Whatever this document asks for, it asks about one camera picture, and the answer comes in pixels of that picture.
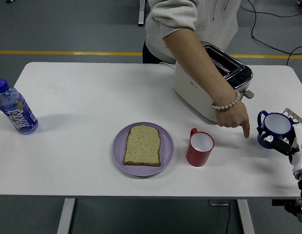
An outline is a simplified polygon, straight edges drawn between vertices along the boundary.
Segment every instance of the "bread crust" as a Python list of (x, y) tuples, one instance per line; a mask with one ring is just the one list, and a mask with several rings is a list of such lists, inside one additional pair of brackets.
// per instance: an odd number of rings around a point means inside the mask
[(128, 137), (127, 137), (126, 151), (125, 151), (125, 155), (124, 155), (124, 158), (123, 158), (123, 165), (160, 167), (161, 166), (161, 160), (160, 160), (161, 137), (160, 137), (159, 131), (154, 127), (151, 127), (151, 128), (154, 128), (157, 131), (157, 136), (158, 136), (158, 139), (159, 139), (159, 142), (160, 142), (158, 150), (157, 150), (158, 162), (157, 163), (151, 163), (151, 162), (135, 162), (135, 161), (126, 160), (126, 155), (127, 155), (127, 152), (128, 152), (129, 138), (130, 138), (130, 135), (132, 133), (132, 128), (134, 128), (134, 127), (131, 127), (131, 129), (129, 131), (129, 134), (128, 134)]

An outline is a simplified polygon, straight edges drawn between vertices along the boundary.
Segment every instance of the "yellow floor line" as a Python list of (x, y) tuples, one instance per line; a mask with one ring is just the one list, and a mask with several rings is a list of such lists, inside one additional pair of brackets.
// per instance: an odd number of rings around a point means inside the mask
[[(24, 51), (0, 50), (2, 55), (97, 55), (97, 56), (142, 56), (141, 52), (87, 52), (87, 51)], [(288, 55), (240, 55), (231, 54), (235, 58), (251, 59), (288, 59)], [(301, 55), (292, 55), (291, 59), (302, 59)]]
[(87, 51), (23, 51), (0, 50), (2, 55), (112, 55), (112, 56), (142, 56), (141, 52), (87, 52)]

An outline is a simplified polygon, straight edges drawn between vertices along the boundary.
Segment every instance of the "cup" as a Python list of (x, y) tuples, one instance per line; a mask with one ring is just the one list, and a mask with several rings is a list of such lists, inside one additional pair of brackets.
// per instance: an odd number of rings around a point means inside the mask
[[(288, 137), (293, 129), (293, 121), (281, 113), (267, 113), (267, 111), (260, 111), (257, 116), (257, 123), (258, 127), (261, 127), (266, 133), (280, 139)], [(257, 140), (264, 148), (272, 149), (264, 142), (259, 134), (257, 135)]]
[(210, 134), (199, 132), (196, 128), (193, 128), (190, 133), (189, 146), (186, 154), (188, 162), (195, 167), (203, 166), (214, 145), (214, 139)]

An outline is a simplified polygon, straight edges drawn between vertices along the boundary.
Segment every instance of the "dark pants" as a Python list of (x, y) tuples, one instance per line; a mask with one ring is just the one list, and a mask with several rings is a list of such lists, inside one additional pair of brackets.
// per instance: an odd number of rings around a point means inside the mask
[(143, 48), (142, 48), (142, 63), (159, 64), (161, 62), (164, 62), (164, 61), (158, 59), (156, 56), (154, 56), (153, 54), (151, 54), (151, 52), (146, 47), (146, 42), (145, 42), (143, 44)]

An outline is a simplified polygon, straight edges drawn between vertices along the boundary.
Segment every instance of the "gray hoodie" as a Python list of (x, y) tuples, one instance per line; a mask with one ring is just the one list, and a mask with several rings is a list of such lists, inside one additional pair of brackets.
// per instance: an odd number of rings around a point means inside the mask
[(225, 49), (238, 31), (236, 13), (241, 0), (148, 0), (146, 46), (159, 59), (175, 63), (163, 37), (190, 28), (200, 41)]

